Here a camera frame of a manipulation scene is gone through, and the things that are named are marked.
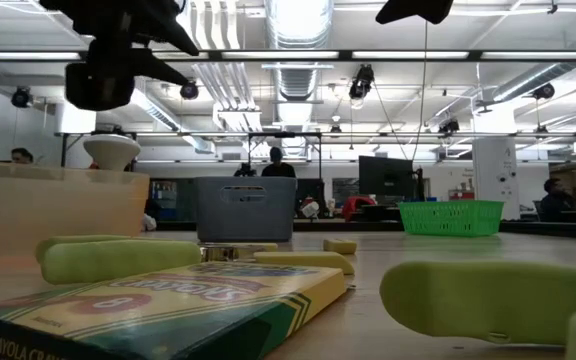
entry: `white lamp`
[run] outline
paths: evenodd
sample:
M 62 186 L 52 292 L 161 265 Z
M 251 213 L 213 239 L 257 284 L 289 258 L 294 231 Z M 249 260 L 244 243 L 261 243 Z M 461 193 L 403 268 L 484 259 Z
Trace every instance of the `white lamp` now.
M 136 141 L 120 135 L 93 135 L 84 141 L 84 149 L 101 170 L 123 171 L 141 152 Z

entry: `red object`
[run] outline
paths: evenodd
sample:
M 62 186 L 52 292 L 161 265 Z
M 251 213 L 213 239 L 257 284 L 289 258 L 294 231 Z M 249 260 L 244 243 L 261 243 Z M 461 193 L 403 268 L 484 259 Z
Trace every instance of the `red object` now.
M 344 207 L 341 210 L 341 215 L 344 217 L 346 222 L 350 222 L 352 214 L 356 213 L 357 210 L 363 205 L 377 205 L 377 203 L 369 196 L 351 196 L 346 199 Z
M 475 200 L 475 192 L 474 191 L 450 191 L 448 194 L 448 198 L 450 201 L 453 200 Z

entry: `crayola logo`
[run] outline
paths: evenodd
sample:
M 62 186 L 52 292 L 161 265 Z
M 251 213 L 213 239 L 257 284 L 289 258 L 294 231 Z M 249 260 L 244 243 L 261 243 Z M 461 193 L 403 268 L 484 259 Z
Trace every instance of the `crayola logo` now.
M 294 266 L 258 266 L 248 264 L 234 264 L 229 263 L 203 263 L 189 268 L 190 271 L 199 274 L 210 274 L 219 276 L 302 276 L 317 274 L 318 271 L 312 269 L 304 269 Z
M 234 301 L 242 295 L 252 294 L 248 289 L 237 289 L 229 286 L 214 286 L 188 281 L 166 280 L 126 280 L 110 284 L 111 287 L 129 287 L 150 289 L 152 291 L 174 291 L 182 294 L 197 295 L 209 301 Z

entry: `green plastic basket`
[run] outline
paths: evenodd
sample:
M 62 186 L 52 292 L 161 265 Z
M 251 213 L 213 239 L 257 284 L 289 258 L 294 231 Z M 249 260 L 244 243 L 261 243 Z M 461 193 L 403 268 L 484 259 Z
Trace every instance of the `green plastic basket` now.
M 499 231 L 504 203 L 450 201 L 400 203 L 401 219 L 409 234 L 488 236 Z

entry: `white column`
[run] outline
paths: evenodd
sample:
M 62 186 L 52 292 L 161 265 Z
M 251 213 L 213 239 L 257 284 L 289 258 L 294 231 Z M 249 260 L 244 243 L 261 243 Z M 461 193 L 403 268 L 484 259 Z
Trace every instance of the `white column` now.
M 497 106 L 472 121 L 476 132 L 516 132 L 512 108 Z M 479 138 L 473 141 L 475 194 L 477 200 L 503 201 L 504 220 L 518 220 L 519 182 L 515 139 L 508 136 Z

